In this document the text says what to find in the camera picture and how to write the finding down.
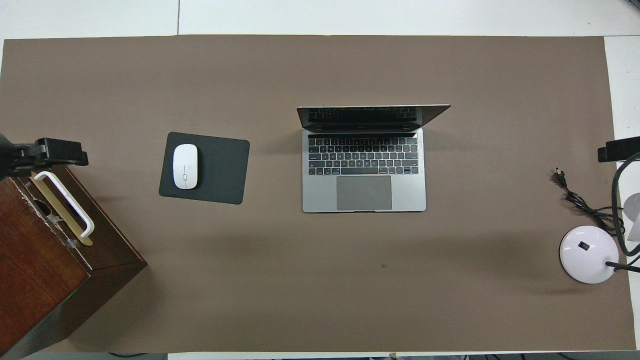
laptop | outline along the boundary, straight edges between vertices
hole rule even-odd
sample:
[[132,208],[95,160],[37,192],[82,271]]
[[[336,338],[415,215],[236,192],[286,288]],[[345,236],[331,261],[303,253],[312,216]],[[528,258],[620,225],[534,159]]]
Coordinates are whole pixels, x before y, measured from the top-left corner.
[[298,108],[304,212],[426,210],[421,126],[450,107]]

wooden cabinet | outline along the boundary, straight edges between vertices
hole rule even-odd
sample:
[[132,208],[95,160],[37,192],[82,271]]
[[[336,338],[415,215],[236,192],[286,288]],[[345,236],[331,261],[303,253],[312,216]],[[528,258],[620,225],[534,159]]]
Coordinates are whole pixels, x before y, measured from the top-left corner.
[[69,336],[147,263],[67,167],[0,182],[0,354],[19,359]]

computer mouse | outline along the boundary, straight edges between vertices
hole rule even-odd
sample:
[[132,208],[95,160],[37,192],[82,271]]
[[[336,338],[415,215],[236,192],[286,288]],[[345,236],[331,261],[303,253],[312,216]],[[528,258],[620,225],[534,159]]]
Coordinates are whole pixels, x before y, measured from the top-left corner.
[[198,184],[198,148],[192,143],[184,143],[173,150],[173,182],[183,190]]

black mount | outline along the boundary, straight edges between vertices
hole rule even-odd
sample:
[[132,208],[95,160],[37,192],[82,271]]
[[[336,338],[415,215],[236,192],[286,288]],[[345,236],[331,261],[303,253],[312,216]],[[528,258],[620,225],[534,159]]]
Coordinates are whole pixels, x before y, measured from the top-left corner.
[[11,143],[0,134],[0,180],[7,176],[31,176],[33,170],[54,165],[89,165],[79,142],[40,138],[35,143]]

mouse pad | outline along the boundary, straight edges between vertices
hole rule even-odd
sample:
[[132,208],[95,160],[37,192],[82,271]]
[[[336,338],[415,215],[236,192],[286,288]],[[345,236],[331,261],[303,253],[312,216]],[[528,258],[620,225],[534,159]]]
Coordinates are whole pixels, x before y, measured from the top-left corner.
[[[173,182],[173,150],[184,143],[198,148],[198,184],[189,190]],[[169,133],[159,193],[167,197],[240,204],[249,162],[249,142],[215,136]]]

